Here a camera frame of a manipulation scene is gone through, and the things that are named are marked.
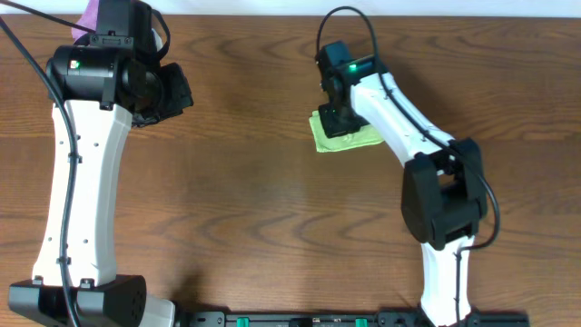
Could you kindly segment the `top purple folded cloth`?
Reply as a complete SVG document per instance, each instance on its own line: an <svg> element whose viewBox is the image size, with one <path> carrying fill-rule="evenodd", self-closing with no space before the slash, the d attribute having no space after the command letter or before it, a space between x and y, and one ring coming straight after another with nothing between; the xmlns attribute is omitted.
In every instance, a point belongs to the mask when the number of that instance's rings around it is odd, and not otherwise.
<svg viewBox="0 0 581 327"><path fill-rule="evenodd" d="M90 29L91 33L95 30L97 24L97 17L99 11L99 0L90 0L81 18L77 21L77 24ZM73 28L72 37L75 41L79 40L82 36L86 35L87 32L81 29Z"/></svg>

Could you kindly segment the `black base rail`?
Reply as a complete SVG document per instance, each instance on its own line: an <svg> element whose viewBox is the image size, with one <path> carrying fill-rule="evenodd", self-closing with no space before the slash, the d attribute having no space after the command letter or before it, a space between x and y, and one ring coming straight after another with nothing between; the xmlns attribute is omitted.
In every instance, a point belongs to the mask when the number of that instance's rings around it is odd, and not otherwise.
<svg viewBox="0 0 581 327"><path fill-rule="evenodd" d="M433 323L418 310L390 310L373 314L290 314L187 312L175 327L429 327ZM460 326L530 327L522 313L472 312Z"/></svg>

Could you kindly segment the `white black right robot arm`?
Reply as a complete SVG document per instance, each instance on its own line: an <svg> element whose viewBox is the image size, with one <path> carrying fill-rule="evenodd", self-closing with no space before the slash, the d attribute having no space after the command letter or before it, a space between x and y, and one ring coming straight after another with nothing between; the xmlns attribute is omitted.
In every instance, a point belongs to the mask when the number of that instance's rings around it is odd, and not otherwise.
<svg viewBox="0 0 581 327"><path fill-rule="evenodd" d="M421 310L434 326L460 325L472 308L468 264L458 251L473 245L487 213L478 146L432 124L374 56L355 59L338 41L324 45L315 61L329 97L318 109L321 135L361 144L373 132L397 156L404 169L402 216L422 251Z"/></svg>

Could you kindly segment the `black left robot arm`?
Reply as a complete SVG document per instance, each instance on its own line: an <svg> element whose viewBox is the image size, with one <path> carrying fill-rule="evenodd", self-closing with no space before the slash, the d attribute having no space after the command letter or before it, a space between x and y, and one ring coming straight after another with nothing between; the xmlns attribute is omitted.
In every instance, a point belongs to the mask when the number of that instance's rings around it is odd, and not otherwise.
<svg viewBox="0 0 581 327"><path fill-rule="evenodd" d="M118 273L114 213L128 133L182 114L192 91L163 62L171 34L145 2L101 1L81 33L35 68L54 104L54 174L40 253L8 305L44 326L172 327L175 304Z"/></svg>

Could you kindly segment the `light green microfiber cloth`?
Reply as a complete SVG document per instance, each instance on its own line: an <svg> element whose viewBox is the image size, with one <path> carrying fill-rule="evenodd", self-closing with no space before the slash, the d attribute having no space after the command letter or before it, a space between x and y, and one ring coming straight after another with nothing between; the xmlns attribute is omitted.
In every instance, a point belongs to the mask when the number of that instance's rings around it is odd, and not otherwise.
<svg viewBox="0 0 581 327"><path fill-rule="evenodd" d="M370 125L363 126L353 134L329 138L324 133L318 111L312 112L309 123L318 153L336 153L384 142L380 133Z"/></svg>

